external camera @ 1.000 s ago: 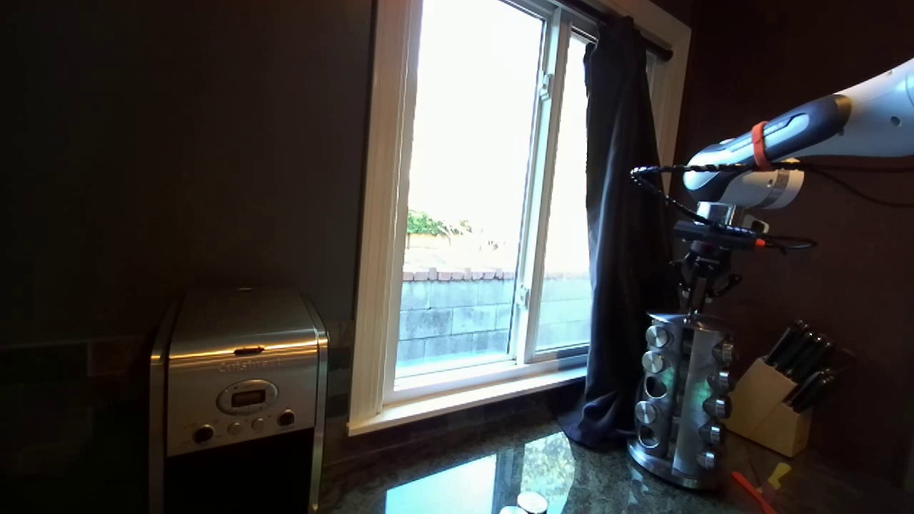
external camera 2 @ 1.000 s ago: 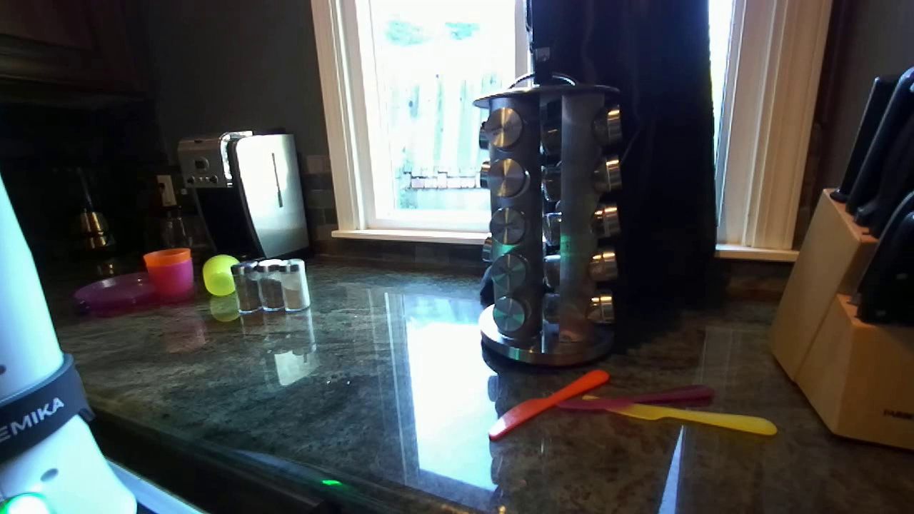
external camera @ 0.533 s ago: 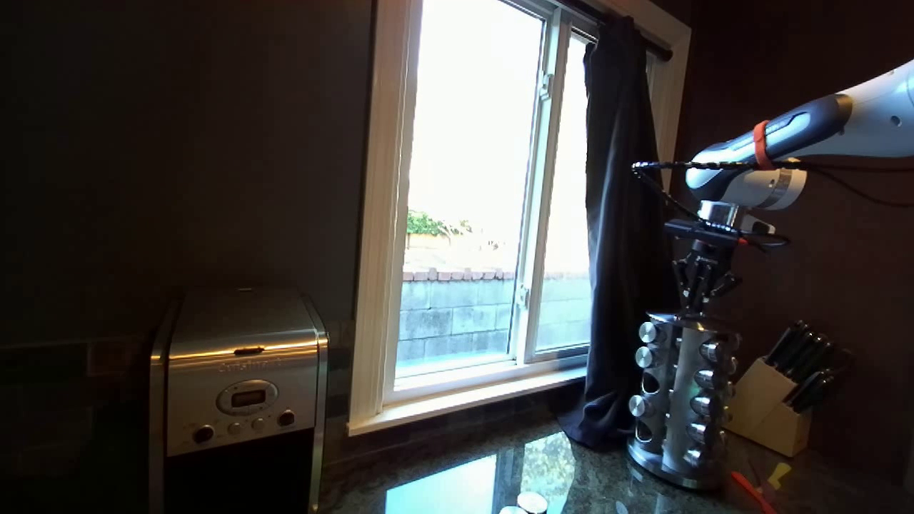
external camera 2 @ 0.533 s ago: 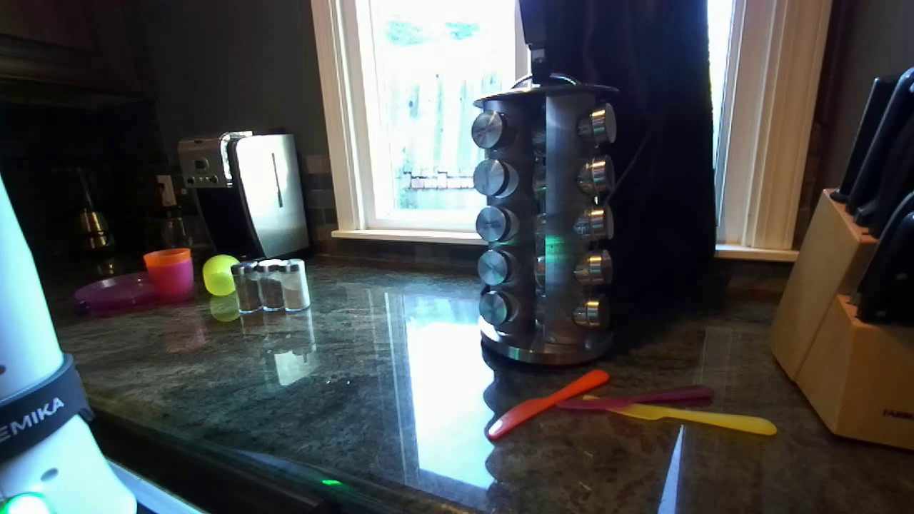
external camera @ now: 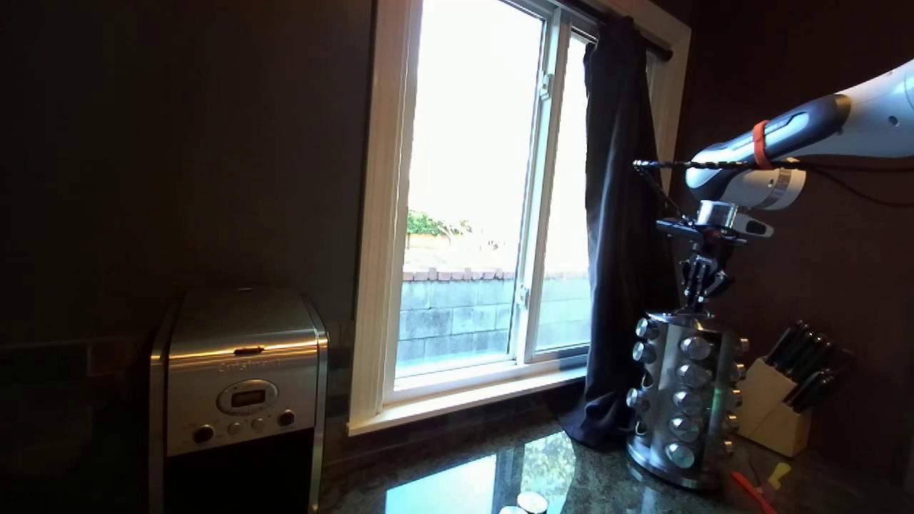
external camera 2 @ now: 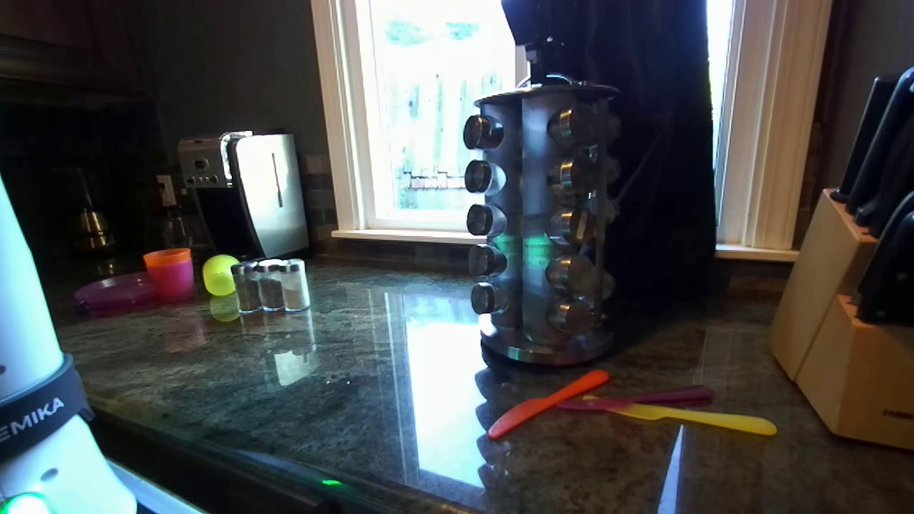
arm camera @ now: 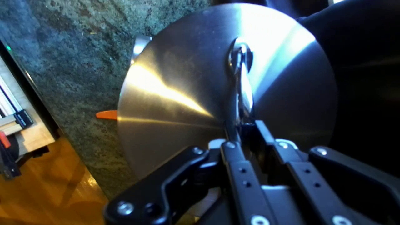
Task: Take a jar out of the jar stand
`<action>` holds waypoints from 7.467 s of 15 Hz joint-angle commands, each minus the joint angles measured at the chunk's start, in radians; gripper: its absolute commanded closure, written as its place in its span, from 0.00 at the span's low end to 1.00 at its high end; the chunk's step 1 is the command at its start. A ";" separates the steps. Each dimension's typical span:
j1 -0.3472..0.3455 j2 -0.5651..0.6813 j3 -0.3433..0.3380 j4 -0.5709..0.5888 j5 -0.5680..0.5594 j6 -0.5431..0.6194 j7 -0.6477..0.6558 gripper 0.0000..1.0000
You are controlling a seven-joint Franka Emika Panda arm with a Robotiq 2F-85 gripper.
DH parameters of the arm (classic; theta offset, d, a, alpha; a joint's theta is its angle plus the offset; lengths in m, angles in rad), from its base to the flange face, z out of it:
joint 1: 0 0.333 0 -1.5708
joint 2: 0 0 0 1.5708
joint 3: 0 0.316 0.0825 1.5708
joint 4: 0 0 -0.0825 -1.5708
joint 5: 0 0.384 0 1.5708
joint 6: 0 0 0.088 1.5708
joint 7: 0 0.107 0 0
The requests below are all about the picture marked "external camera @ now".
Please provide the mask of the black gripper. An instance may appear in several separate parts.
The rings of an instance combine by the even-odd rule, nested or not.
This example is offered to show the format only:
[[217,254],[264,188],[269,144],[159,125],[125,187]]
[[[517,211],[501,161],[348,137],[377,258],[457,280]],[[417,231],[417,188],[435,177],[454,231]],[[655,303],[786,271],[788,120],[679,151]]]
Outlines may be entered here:
[[704,201],[694,214],[664,218],[656,230],[688,243],[679,265],[688,308],[701,305],[701,298],[715,301],[731,285],[725,263],[736,247],[775,235],[768,223],[725,201]]

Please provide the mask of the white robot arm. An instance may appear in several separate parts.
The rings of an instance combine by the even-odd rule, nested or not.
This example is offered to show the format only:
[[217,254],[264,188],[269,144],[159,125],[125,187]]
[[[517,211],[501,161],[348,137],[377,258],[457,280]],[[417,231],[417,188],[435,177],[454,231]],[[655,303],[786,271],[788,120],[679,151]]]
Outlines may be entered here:
[[682,303],[696,308],[728,283],[725,261],[736,243],[775,235],[758,211],[779,211],[799,197],[806,157],[905,161],[912,155],[914,61],[761,120],[746,135],[679,161],[696,214],[664,221],[661,230],[694,241],[694,254],[682,265]]

